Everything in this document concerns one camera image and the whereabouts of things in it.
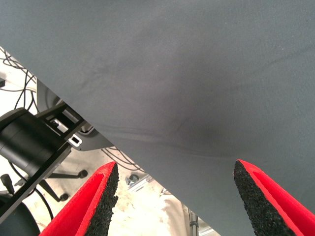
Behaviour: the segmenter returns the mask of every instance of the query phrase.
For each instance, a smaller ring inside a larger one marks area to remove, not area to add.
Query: floor
[[[23,88],[25,74],[11,66],[3,65],[0,61],[0,77],[6,79],[7,83],[5,89],[16,90]],[[36,91],[36,84],[30,83],[28,88]],[[0,90],[0,116],[12,110],[17,101],[20,92],[7,92]],[[30,93],[27,92],[26,104],[31,102]],[[35,107],[31,107],[30,111],[35,114]],[[117,157],[122,158],[122,154],[116,150],[110,150]],[[80,152],[72,150],[71,154],[61,163],[55,173],[70,173],[76,174],[80,170],[88,171],[88,177],[101,165],[112,161],[101,150],[92,150]],[[19,178],[10,169],[6,159],[0,157],[0,174],[10,174],[13,183],[16,183]],[[171,195],[172,204],[168,204],[164,195],[161,194],[163,187],[155,180],[144,185],[142,189],[137,192],[130,192],[129,186],[125,178],[130,177],[131,174],[136,174],[141,179],[146,175],[142,172],[131,172],[119,166],[118,189],[116,195],[119,200],[113,208],[113,217],[109,229],[110,236],[177,236],[180,231],[189,229],[188,209],[182,206],[174,196]],[[47,181],[55,190],[57,195],[67,193],[73,196],[76,191],[87,180],[84,179],[48,179]],[[41,187],[38,189],[44,194],[47,199],[53,214],[56,215],[64,207],[66,202],[56,202],[51,198]],[[5,190],[4,186],[0,184],[0,191]],[[40,230],[43,230],[50,222],[48,211],[40,198],[34,193],[23,201],[32,212],[36,219]],[[177,219],[173,218],[171,212],[179,211],[183,213],[182,224],[177,224]],[[218,236],[210,226],[199,220],[200,236]]]

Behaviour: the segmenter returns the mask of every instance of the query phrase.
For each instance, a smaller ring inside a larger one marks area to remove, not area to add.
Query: gray cloth
[[[315,212],[315,1],[0,0],[0,45],[223,236],[237,158]]]

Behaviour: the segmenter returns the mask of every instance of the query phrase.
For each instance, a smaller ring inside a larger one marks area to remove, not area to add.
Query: black foam
[[[234,181],[257,236],[295,235],[240,161],[235,163]]]
[[[112,208],[118,197],[114,196],[118,185],[118,168],[114,166],[107,181],[106,189],[97,205],[95,214],[85,233],[85,236],[107,236],[109,224],[113,215]]]

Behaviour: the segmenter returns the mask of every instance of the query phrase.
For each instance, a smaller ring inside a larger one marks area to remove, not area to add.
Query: red foam
[[[257,166],[239,160],[266,199],[276,208],[285,223],[297,236],[315,235],[315,215],[274,182]]]
[[[115,162],[101,166],[79,189],[41,236],[83,236],[105,191]]]

